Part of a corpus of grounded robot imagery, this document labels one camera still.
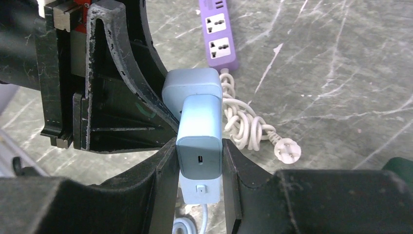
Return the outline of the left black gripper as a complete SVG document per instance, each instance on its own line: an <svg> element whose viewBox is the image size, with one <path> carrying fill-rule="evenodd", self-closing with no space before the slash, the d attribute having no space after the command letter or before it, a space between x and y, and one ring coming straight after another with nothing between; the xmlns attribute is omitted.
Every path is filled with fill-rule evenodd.
<svg viewBox="0 0 413 234"><path fill-rule="evenodd" d="M53 146L89 149L92 90L90 0L3 0L0 82L37 90Z"/></svg>

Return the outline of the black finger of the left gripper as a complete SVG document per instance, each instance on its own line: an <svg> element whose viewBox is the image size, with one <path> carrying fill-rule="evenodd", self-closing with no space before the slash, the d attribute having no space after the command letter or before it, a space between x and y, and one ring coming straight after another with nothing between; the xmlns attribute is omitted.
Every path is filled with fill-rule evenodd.
<svg viewBox="0 0 413 234"><path fill-rule="evenodd" d="M87 12L85 91L73 96L73 146L99 153L163 147L178 120L161 98L167 70L144 0L99 0Z"/></svg>

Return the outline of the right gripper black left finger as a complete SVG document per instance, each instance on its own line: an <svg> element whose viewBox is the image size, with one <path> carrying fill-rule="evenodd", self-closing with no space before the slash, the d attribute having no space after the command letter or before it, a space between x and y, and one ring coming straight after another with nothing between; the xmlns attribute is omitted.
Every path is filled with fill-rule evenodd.
<svg viewBox="0 0 413 234"><path fill-rule="evenodd" d="M99 185L42 176L11 164L0 180L3 234L169 234L178 184L171 139L157 153Z"/></svg>

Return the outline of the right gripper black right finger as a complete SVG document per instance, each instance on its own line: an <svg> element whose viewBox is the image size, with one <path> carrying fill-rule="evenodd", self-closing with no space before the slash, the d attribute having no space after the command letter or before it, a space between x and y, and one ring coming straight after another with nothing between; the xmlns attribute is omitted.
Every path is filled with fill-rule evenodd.
<svg viewBox="0 0 413 234"><path fill-rule="evenodd" d="M223 140L229 234L410 234L413 194L383 170L278 170L271 174Z"/></svg>

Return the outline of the light blue charger plug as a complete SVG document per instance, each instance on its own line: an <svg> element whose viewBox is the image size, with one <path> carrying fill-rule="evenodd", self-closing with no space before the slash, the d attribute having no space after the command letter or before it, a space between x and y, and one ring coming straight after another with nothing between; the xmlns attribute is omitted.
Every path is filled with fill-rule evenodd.
<svg viewBox="0 0 413 234"><path fill-rule="evenodd" d="M180 170L193 180L216 179L222 174L222 100L192 95L184 100L176 140Z"/></svg>

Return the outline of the purple power strip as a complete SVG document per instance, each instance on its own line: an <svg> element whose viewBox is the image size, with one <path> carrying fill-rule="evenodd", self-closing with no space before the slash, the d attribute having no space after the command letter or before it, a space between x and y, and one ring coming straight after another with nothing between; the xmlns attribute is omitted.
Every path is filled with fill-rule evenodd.
<svg viewBox="0 0 413 234"><path fill-rule="evenodd" d="M199 0L208 65L217 71L238 69L226 0Z"/></svg>

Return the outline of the dark green plug adapter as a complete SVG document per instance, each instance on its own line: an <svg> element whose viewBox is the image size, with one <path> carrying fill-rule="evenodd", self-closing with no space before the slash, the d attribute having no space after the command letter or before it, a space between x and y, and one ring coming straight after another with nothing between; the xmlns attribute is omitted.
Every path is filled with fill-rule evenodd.
<svg viewBox="0 0 413 234"><path fill-rule="evenodd" d="M403 179L406 183L413 182L413 161L402 157L391 158L382 168L391 171Z"/></svg>

